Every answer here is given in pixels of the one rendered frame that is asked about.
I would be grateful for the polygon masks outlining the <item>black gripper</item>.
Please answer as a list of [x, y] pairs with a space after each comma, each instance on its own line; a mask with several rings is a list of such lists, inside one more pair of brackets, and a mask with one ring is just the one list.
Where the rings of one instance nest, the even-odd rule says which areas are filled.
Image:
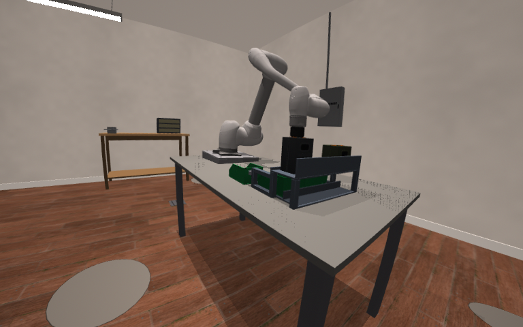
[[304, 127], [290, 127], [291, 137], [304, 137]]

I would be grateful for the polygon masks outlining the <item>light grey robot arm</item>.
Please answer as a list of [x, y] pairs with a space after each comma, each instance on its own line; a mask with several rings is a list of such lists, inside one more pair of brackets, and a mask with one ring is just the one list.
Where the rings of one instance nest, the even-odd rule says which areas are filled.
[[238, 146], [255, 146], [262, 142], [264, 135], [260, 122], [275, 82], [291, 91], [289, 126], [306, 127], [307, 115], [323, 118], [330, 111], [326, 101], [316, 94], [309, 95], [307, 87], [298, 86], [284, 76], [287, 63], [278, 55], [252, 48], [248, 57], [253, 67], [262, 72], [263, 78], [249, 120], [242, 127], [236, 121], [225, 121], [222, 124], [219, 148], [212, 150], [220, 156], [242, 156], [238, 153]]

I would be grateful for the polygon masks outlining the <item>grey metal shelf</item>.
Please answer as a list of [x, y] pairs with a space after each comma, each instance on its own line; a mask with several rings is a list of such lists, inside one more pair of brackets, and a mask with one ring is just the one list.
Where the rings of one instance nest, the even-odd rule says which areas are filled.
[[[361, 155], [297, 158], [295, 174], [282, 171], [280, 166], [270, 167], [270, 172], [259, 168], [251, 168], [249, 170], [251, 187], [270, 198], [278, 198], [288, 203], [293, 210], [302, 208], [357, 192], [361, 158]], [[337, 174], [347, 172], [353, 172], [351, 190], [340, 187], [340, 181], [336, 181]], [[258, 185], [257, 174], [270, 179], [269, 189]], [[283, 191], [283, 197], [276, 194], [278, 174], [292, 178], [291, 190]], [[300, 188], [300, 179], [328, 175], [330, 175], [330, 180], [327, 180], [324, 184]]]

